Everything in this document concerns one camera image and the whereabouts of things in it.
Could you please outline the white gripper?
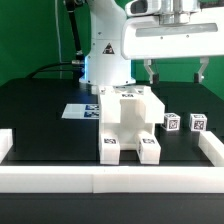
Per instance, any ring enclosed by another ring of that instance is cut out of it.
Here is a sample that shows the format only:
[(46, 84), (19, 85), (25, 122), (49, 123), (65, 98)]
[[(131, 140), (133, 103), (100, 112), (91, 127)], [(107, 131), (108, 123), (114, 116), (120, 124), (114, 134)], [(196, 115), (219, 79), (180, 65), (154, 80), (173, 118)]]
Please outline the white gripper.
[(134, 17), (123, 27), (121, 52), (125, 59), (145, 59), (149, 82), (159, 82), (151, 59), (201, 57), (194, 82), (201, 83), (207, 56), (224, 55), (224, 7), (205, 8), (187, 24), (162, 25), (158, 16)]

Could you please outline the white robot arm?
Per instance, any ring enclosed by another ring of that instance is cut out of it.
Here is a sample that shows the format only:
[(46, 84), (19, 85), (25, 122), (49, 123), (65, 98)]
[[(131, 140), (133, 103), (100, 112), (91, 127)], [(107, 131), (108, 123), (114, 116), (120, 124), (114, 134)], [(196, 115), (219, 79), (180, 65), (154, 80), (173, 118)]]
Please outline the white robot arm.
[(224, 0), (86, 0), (91, 50), (82, 80), (96, 86), (132, 84), (131, 62), (224, 55)]

